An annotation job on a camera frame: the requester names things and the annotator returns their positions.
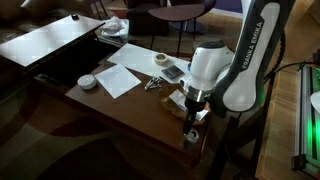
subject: wooden table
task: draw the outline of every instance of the wooden table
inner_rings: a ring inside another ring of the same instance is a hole
[[[145,53],[137,53],[138,55],[141,59],[145,58],[148,61]],[[92,74],[97,74],[114,65],[113,62],[107,62],[99,66]],[[183,120],[161,105],[158,97],[159,88],[144,90],[144,85],[150,80],[150,76],[134,70],[130,71],[141,80],[141,83],[116,99],[113,99],[99,83],[95,88],[87,91],[76,85],[65,95],[106,125],[138,138],[185,165],[196,165],[203,153],[208,121],[195,126],[199,131],[200,139],[192,148],[184,149]]]
[[[104,24],[103,21],[78,16],[79,20],[67,16],[1,44],[0,56],[23,67],[29,67],[60,52],[67,45],[72,45]]]

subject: plastic bag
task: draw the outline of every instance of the plastic bag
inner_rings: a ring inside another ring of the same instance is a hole
[[[115,34],[123,28],[121,20],[118,17],[113,16],[111,19],[105,21],[105,25],[102,27],[102,30],[108,34]]]

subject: white paper sheet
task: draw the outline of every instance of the white paper sheet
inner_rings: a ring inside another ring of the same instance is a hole
[[[95,77],[114,99],[141,83],[122,64],[104,70]]]
[[[186,100],[186,96],[183,95],[179,90],[175,90],[170,94],[170,99],[172,99],[183,111],[187,111],[186,106],[184,105],[184,101]],[[196,114],[196,120],[201,121],[203,117],[208,113],[208,110],[204,109]]]

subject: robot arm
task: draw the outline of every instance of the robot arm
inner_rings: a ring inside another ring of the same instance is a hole
[[[196,49],[184,85],[188,109],[184,134],[205,102],[220,117],[226,111],[249,111],[263,102],[264,75],[294,1],[241,0],[243,23],[235,53],[222,42]]]

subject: roll of tape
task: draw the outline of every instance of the roll of tape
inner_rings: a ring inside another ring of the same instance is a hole
[[[154,62],[158,65],[164,65],[168,62],[168,56],[164,53],[157,53],[154,55]]]
[[[96,84],[97,84],[97,80],[91,74],[81,76],[78,79],[78,85],[85,90],[93,88]]]

